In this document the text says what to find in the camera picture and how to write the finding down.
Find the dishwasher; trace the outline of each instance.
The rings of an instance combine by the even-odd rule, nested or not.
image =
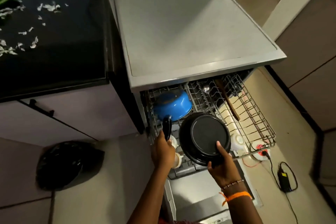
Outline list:
[[[230,134],[243,137],[244,147],[231,153],[254,204],[260,206],[242,158],[273,147],[275,132],[244,82],[258,66],[279,62],[285,54],[235,0],[112,2],[122,49],[112,54],[114,69],[128,78],[138,122],[143,124],[149,143],[162,129],[153,112],[157,97],[165,91],[184,90],[192,102],[188,115],[203,112],[217,116]],[[223,83],[239,121],[215,79]],[[210,94],[202,91],[204,84],[210,86]],[[188,159],[179,145],[179,128],[187,116],[172,124],[172,135],[178,142],[176,152],[183,157],[181,166],[168,175],[163,207],[170,221],[225,222],[230,216],[227,204],[222,206],[219,187],[207,167]]]

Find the black countertop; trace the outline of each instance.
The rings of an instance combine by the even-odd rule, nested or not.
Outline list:
[[[26,7],[23,11],[0,19],[0,39],[7,47],[23,43],[25,49],[0,57],[0,102],[109,83],[104,0],[21,1]],[[60,13],[37,10],[40,3],[52,1],[61,6]],[[36,36],[37,47],[31,49]]]

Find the lower dishwasher rack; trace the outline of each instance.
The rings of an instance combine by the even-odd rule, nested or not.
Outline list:
[[[246,86],[239,77],[238,74],[226,74],[222,76],[225,92],[230,98],[230,101],[235,108],[236,112],[240,116],[240,120],[237,121],[229,105],[214,82],[214,78],[201,79],[196,81],[190,81],[183,84],[171,85],[158,89],[146,91],[147,99],[147,111],[149,116],[149,123],[153,131],[153,136],[157,136],[158,132],[162,129],[162,122],[158,120],[157,116],[153,113],[153,104],[156,98],[163,92],[173,89],[183,89],[187,92],[189,99],[192,102],[192,109],[182,119],[173,122],[172,134],[179,143],[179,127],[183,120],[194,112],[203,112],[212,114],[219,117],[228,127],[230,134],[238,133],[245,141],[245,149],[235,151],[233,158],[243,158],[252,154],[258,153],[264,149],[275,146],[275,132],[267,122],[266,118],[258,108],[257,104],[249,94]],[[211,91],[210,96],[213,99],[213,104],[209,98],[209,95],[202,91],[202,85],[209,84]],[[254,146],[254,142],[260,142],[258,148]],[[177,152],[183,154],[183,150],[180,146],[176,149]],[[174,169],[174,175],[169,175],[170,179],[176,179],[185,174],[177,174],[178,172],[190,173],[190,171],[198,171],[206,169],[201,167],[186,156],[183,158],[182,166],[179,169]]]

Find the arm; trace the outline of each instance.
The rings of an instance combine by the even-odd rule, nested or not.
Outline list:
[[[152,159],[155,169],[127,224],[157,224],[159,220],[164,185],[175,160],[175,149],[162,131],[152,147]]]
[[[217,149],[224,157],[224,162],[215,167],[211,167],[211,162],[208,163],[208,170],[215,179],[219,187],[223,188],[226,185],[241,179],[232,157],[224,150],[217,141]],[[242,182],[230,186],[223,190],[226,197],[229,197],[237,192],[247,191],[245,184]],[[229,211],[233,224],[263,224],[257,209],[250,197],[238,197],[228,202]]]

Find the blue bowl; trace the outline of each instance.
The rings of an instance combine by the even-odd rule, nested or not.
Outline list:
[[[176,121],[186,116],[192,106],[184,90],[170,90],[157,97],[154,114],[157,114],[161,121],[165,116],[171,116],[171,120]]]

